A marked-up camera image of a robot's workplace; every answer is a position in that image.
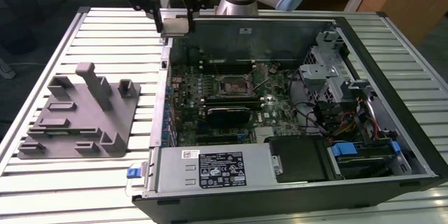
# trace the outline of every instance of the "warning label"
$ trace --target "warning label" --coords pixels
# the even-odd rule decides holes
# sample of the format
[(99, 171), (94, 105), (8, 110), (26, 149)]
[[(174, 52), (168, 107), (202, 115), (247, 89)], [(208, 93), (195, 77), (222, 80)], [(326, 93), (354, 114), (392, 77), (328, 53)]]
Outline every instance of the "warning label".
[(246, 186), (243, 152), (199, 155), (202, 188)]

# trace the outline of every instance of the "motherboard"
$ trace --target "motherboard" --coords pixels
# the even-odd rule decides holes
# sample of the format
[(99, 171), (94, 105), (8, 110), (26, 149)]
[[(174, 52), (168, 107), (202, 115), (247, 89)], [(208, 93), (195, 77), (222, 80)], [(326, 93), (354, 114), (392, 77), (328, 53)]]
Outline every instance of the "motherboard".
[(258, 143), (304, 132), (288, 98), (294, 70), (278, 62), (200, 61), (172, 68), (178, 145)]

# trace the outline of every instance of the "aluminum slotted table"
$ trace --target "aluminum slotted table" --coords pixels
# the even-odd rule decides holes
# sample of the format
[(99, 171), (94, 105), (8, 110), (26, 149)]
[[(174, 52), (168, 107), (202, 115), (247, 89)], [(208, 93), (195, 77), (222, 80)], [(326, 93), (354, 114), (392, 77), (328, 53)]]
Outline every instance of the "aluminum slotted table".
[[(183, 14), (164, 10), (163, 15)], [(260, 15), (303, 15), (262, 11)], [(438, 150), (448, 160), (448, 86), (387, 17), (376, 13), (307, 12), (344, 16)], [(0, 144), (2, 223), (152, 223), (131, 203), (126, 171), (148, 158), (163, 43), (143, 12), (130, 8), (80, 8), (38, 84)], [(76, 64), (91, 61), (110, 82), (142, 84), (128, 152), (122, 158), (30, 159), (16, 157), (18, 145), (35, 122), (55, 74), (75, 75)], [(359, 75), (362, 67), (352, 59)], [(139, 187), (143, 179), (134, 180)], [(307, 212), (214, 223), (447, 223), (448, 189), (442, 185), (390, 200), (376, 207)]]

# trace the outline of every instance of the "blue latch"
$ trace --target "blue latch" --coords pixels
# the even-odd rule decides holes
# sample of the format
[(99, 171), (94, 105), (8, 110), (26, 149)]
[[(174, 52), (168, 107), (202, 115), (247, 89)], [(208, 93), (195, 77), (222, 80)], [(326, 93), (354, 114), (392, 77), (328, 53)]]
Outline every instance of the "blue latch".
[(338, 143), (331, 147), (335, 157), (344, 155), (356, 155), (358, 150), (354, 143)]
[(392, 145), (395, 153), (399, 153), (402, 151), (402, 148), (400, 148), (398, 141), (392, 141), (391, 145)]
[(168, 137), (170, 137), (168, 132), (167, 131), (162, 132), (162, 139), (167, 140)]
[(142, 168), (128, 168), (127, 178), (142, 178)]

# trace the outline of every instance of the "wire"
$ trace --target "wire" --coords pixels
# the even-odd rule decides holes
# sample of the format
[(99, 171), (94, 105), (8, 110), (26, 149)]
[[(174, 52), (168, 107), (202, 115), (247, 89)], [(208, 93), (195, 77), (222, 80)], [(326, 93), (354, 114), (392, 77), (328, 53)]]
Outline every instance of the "wire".
[(310, 114), (311, 113), (315, 113), (315, 111), (311, 111), (311, 112), (308, 112), (308, 114), (307, 114), (307, 120), (306, 120), (306, 126), (308, 127), (308, 118), (310, 118)]
[(340, 134), (346, 133), (346, 132), (352, 131), (352, 130), (355, 129), (355, 127), (356, 127), (356, 123), (355, 123), (355, 122), (350, 123), (346, 127), (340, 128), (340, 129), (336, 131), (335, 136), (338, 136), (338, 135), (340, 135)]
[[(290, 103), (292, 104), (292, 106), (295, 105), (295, 103), (292, 102), (292, 98), (291, 98), (291, 88), (292, 88), (294, 77), (299, 73), (299, 70), (300, 70), (300, 68), (296, 69), (296, 71), (294, 72), (294, 74), (291, 76), (291, 82), (290, 82), (290, 87), (288, 87), (288, 91), (290, 91)], [(304, 118), (307, 118), (314, 123), (314, 125), (316, 126), (316, 128), (319, 129), (319, 131), (323, 133), (323, 135), (330, 135), (330, 132), (319, 125), (319, 123), (310, 116), (306, 115), (306, 113), (303, 113), (300, 110), (298, 110), (296, 107), (295, 107), (295, 110), (296, 110), (296, 112)]]
[(294, 107), (296, 108), (299, 104), (307, 104), (310, 107), (315, 106), (315, 104), (312, 102), (298, 102)]
[(348, 116), (348, 115), (351, 115), (351, 114), (355, 114), (355, 112), (346, 112), (346, 113), (343, 114), (343, 116), (342, 116), (342, 127), (343, 127), (343, 125), (344, 125), (344, 118), (346, 118), (346, 116)]

